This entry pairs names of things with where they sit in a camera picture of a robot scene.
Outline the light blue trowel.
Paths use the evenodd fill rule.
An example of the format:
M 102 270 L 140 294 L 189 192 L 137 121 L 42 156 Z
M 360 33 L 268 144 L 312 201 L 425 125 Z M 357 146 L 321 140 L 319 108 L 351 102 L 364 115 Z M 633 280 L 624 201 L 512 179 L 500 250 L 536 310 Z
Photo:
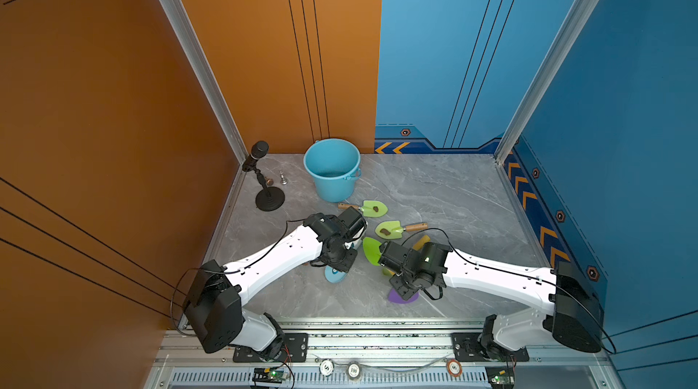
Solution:
M 325 279 L 331 284 L 338 284 L 346 277 L 346 272 L 338 271 L 330 266 L 325 267 Z

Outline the green trowel yellow blue handle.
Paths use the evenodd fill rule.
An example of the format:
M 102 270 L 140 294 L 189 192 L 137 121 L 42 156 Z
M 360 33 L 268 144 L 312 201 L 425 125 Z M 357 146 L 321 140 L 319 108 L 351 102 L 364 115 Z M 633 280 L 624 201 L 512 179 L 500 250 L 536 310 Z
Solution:
M 365 254 L 365 257 L 367 261 L 371 265 L 379 266 L 380 265 L 380 258 L 382 255 L 381 252 L 381 245 L 382 243 L 379 242 L 377 239 L 374 239 L 372 237 L 365 237 L 362 242 L 362 248 Z

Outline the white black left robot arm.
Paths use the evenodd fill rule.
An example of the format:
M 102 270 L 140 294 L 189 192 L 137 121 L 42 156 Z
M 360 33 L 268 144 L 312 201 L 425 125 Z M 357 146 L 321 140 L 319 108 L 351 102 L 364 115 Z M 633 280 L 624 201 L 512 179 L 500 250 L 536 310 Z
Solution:
M 312 214 L 277 242 L 238 261 L 220 265 L 211 260 L 198 269 L 182 308 L 207 354 L 229 346 L 246 347 L 265 360 L 281 356 L 285 333 L 270 314 L 245 310 L 252 298 L 306 263 L 350 271 L 354 245 L 367 221 L 354 208 L 343 213 Z

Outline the light blue plastic bucket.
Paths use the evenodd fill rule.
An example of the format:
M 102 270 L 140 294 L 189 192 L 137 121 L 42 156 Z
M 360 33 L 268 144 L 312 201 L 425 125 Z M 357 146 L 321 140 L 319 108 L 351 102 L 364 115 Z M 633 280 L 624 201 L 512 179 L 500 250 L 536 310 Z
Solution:
M 352 143 L 329 138 L 311 145 L 304 155 L 305 170 L 314 180 L 318 196 L 339 203 L 352 196 L 362 176 L 361 154 Z

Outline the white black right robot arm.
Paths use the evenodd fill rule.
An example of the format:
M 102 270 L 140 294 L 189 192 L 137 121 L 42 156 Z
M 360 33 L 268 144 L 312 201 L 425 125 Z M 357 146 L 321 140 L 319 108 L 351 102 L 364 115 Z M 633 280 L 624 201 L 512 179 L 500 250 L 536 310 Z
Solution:
M 391 285 L 403 300 L 435 286 L 476 290 L 523 305 L 514 314 L 485 319 L 478 344 L 490 360 L 506 361 L 531 345 L 558 343 L 590 354 L 603 348 L 603 307 L 569 263 L 554 268 L 510 265 L 435 242 L 419 250 L 385 242 L 378 251 L 378 264 L 393 272 Z

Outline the black microphone on stand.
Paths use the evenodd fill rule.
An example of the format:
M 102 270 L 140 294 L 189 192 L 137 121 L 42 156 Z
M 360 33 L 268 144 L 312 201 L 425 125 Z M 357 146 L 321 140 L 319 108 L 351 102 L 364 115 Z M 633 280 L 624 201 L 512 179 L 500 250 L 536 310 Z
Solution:
M 257 167 L 257 162 L 269 152 L 269 144 L 265 141 L 256 142 L 243 162 L 242 169 L 245 173 L 253 172 L 262 189 L 256 195 L 256 207 L 263 212 L 272 212 L 283 205 L 285 193 L 279 187 L 267 183 L 267 178 Z

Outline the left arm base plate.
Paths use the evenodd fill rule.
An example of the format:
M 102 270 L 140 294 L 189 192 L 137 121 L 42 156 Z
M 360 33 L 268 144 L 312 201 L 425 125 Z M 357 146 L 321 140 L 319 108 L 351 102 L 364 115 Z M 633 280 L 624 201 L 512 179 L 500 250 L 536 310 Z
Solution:
M 308 351 L 307 333 L 286 333 L 278 336 L 272 343 L 257 352 L 250 347 L 236 347 L 233 361 L 235 363 L 305 363 Z

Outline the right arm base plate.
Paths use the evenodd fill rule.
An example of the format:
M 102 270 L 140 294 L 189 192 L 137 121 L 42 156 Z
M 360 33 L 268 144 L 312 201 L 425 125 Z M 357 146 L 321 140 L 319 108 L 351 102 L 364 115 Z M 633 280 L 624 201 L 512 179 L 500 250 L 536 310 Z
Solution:
M 525 363 L 530 360 L 525 348 L 510 351 L 494 341 L 485 341 L 482 334 L 454 333 L 451 334 L 451 341 L 454 357 L 460 362 Z

